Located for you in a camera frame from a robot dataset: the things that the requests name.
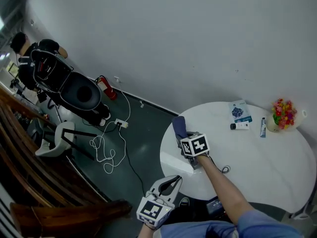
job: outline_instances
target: person in black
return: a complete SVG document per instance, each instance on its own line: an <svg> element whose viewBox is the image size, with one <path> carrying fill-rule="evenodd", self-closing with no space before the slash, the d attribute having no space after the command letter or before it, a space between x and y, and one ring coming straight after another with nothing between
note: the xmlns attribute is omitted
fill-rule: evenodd
<svg viewBox="0 0 317 238"><path fill-rule="evenodd" d="M18 75L21 82L28 89L35 92L38 92L40 89L36 87L36 82L33 78L34 66L30 66L30 64L32 63L30 58L31 52L34 49L39 49L43 51L48 51L53 54L59 53L64 58L68 57L67 51L63 47L61 47L57 42L50 39L44 39L38 43L31 44L29 38L26 36L26 34L22 32L17 33L13 37L10 47L13 49L13 51L16 54L22 56L24 58L24 61L25 59L30 59L30 62L20 63ZM94 110L83 111L66 103L60 97L59 94L49 93L49 92L46 92L46 94L56 104L62 105L63 107L72 111L73 113L80 116L81 118L85 119L92 125L104 126L106 123L106 120L110 118L109 108L101 102Z"/></svg>

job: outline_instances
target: fire extinguisher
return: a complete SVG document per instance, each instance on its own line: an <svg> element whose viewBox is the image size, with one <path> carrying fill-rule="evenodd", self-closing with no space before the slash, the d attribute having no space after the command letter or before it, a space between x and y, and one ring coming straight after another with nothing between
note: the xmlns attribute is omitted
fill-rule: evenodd
<svg viewBox="0 0 317 238"><path fill-rule="evenodd" d="M117 98L117 93L113 90L113 88L108 83L106 77L99 76L96 79L96 84L100 87L100 89L111 99L115 100Z"/></svg>

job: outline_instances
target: product box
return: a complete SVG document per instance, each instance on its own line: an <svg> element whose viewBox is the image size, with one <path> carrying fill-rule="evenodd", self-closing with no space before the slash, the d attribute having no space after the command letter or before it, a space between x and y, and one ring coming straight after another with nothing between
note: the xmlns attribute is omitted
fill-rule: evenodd
<svg viewBox="0 0 317 238"><path fill-rule="evenodd" d="M248 105L244 100L230 102L229 109L234 119L234 122L252 122L252 117L250 115Z"/></svg>

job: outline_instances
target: electrical outlet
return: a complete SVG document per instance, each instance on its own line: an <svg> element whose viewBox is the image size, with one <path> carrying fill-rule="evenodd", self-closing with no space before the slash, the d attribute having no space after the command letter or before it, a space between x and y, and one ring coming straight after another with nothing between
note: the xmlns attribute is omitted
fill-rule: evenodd
<svg viewBox="0 0 317 238"><path fill-rule="evenodd" d="M115 124L117 124L118 122L121 123L122 124L121 127L125 128L125 129L129 126L129 124L126 121L123 121L123 120L120 120L120 119L116 119L114 121Z"/></svg>
<svg viewBox="0 0 317 238"><path fill-rule="evenodd" d="M115 81L116 81L117 83L121 83L121 80L120 80L120 78L119 78L119 77L114 76L114 78L115 78Z"/></svg>

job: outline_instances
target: small bottle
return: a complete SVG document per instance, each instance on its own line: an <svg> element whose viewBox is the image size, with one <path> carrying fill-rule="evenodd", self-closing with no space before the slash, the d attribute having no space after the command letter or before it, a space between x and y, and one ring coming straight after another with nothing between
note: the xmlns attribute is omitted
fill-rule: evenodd
<svg viewBox="0 0 317 238"><path fill-rule="evenodd" d="M230 129L250 129L249 127L249 121L243 121L238 123L232 123L230 124Z"/></svg>

